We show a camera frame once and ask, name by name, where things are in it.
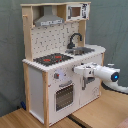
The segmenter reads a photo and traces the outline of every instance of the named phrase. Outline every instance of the oven handle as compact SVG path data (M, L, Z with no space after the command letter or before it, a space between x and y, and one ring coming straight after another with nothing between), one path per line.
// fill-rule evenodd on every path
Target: oven handle
M59 87L66 87L72 83L72 80L68 81L66 84L61 84Z

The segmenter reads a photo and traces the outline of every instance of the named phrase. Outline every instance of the wooden table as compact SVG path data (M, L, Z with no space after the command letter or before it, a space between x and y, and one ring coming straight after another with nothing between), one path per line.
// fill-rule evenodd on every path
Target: wooden table
M102 88L97 100L71 114L87 128L115 128L128 118L128 95Z
M44 128L31 114L23 109L14 111L0 118L0 128ZM81 128L69 118L64 118L50 128Z

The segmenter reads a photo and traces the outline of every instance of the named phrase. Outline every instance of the cabinet door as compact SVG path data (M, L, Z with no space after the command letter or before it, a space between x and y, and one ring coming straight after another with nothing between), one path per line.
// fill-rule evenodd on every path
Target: cabinet door
M99 65L102 63L102 54L94 56L92 58L86 59L83 61L83 63L90 63L94 62ZM99 97L99 87L100 87L100 79L99 78L92 78L89 80L84 87L84 80L81 76L81 88L80 88L80 107L88 104L89 102L93 101L94 99Z

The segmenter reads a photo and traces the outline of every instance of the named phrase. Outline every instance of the stovetop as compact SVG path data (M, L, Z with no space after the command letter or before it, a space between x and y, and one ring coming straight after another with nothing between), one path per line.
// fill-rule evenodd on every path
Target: stovetop
M61 53L54 53L40 58L36 58L33 61L48 67L50 65L61 63L69 59L73 59L73 57Z

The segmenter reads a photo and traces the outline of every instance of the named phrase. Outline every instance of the tiled backsplash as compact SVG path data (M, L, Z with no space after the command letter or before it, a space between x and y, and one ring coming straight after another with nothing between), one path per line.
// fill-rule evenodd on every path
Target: tiled backsplash
M78 29L79 22L33 28L31 31L33 58L66 50L71 35L78 33ZM73 43L78 46L78 36L73 38Z

